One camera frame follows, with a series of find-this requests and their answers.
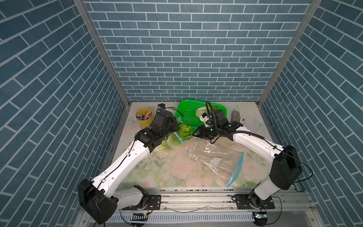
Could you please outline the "clear zipper bag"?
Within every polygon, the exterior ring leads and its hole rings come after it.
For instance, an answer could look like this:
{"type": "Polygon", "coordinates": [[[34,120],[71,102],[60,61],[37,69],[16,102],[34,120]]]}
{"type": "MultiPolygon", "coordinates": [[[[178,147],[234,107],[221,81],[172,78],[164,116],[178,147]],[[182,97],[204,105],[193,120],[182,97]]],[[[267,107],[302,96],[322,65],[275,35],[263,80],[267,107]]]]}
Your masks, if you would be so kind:
{"type": "Polygon", "coordinates": [[[244,153],[202,140],[191,145],[189,156],[213,173],[223,186],[230,187],[241,172],[244,153]]]}
{"type": "Polygon", "coordinates": [[[186,158],[187,141],[178,149],[161,150],[156,147],[151,156],[136,165],[136,175],[146,187],[164,186],[168,183],[182,183],[192,173],[186,158]]]}

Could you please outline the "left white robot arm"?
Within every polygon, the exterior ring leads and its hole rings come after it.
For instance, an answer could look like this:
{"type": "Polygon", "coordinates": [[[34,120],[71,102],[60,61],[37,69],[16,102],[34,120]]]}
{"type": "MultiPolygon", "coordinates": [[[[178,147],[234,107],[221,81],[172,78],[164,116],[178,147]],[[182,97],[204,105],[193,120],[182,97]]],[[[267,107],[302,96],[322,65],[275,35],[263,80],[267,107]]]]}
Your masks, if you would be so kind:
{"type": "Polygon", "coordinates": [[[152,124],[135,135],[134,141],[116,161],[92,180],[84,179],[79,183],[79,204],[97,224],[104,224],[117,210],[147,206],[148,192],[141,186],[135,185],[119,195],[115,195],[116,189],[141,160],[178,130],[177,120],[171,112],[156,112],[152,124]]]}

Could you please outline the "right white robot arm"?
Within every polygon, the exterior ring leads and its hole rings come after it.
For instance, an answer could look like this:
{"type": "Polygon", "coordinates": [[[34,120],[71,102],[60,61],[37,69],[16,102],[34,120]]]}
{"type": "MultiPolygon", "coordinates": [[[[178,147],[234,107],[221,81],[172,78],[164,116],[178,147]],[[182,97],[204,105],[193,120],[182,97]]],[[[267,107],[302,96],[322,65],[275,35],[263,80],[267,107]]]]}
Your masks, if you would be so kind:
{"type": "Polygon", "coordinates": [[[301,162],[293,146],[275,144],[251,132],[240,122],[229,122],[221,110],[203,113],[199,119],[203,124],[196,129],[193,136],[206,140],[215,137],[228,138],[251,149],[271,164],[269,177],[249,194],[249,202],[253,208],[264,206],[276,192],[288,190],[302,173],[301,162]]]}

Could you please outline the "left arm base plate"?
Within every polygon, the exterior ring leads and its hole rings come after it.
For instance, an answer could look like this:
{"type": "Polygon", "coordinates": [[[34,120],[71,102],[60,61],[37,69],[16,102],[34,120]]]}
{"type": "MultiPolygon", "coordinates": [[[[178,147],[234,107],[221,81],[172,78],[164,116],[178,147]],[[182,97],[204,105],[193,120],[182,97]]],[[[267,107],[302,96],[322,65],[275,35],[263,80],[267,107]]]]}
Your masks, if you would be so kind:
{"type": "Polygon", "coordinates": [[[149,194],[148,196],[143,196],[141,201],[134,206],[128,206],[122,208],[123,211],[147,211],[160,210],[161,205],[161,195],[160,194],[149,194]]]}

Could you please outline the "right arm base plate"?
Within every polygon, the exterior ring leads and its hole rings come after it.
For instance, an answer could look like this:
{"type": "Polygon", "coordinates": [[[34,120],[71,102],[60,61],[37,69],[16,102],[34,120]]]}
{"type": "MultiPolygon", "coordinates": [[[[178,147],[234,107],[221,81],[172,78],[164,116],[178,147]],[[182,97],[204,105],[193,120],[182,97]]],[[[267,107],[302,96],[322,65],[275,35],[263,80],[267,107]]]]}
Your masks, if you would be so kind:
{"type": "Polygon", "coordinates": [[[237,209],[239,210],[248,210],[248,209],[267,209],[273,210],[275,209],[275,204],[270,196],[266,200],[261,200],[256,195],[250,194],[235,194],[231,197],[231,199],[236,203],[237,209]]]}

